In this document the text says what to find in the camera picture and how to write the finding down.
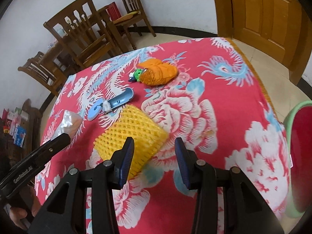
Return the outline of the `person's left hand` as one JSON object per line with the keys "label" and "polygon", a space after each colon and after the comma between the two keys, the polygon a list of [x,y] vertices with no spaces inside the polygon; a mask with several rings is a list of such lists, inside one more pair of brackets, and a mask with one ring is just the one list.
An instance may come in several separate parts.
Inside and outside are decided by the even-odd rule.
{"label": "person's left hand", "polygon": [[[32,216],[36,216],[38,211],[41,208],[41,203],[39,201],[39,198],[36,196],[36,191],[33,187],[29,187],[29,190],[31,192],[31,198],[33,200],[32,204]],[[16,226],[23,230],[27,230],[27,226],[22,222],[22,219],[27,217],[27,212],[22,209],[22,208],[16,208],[16,207],[11,207],[10,208],[10,219],[14,222]]]}

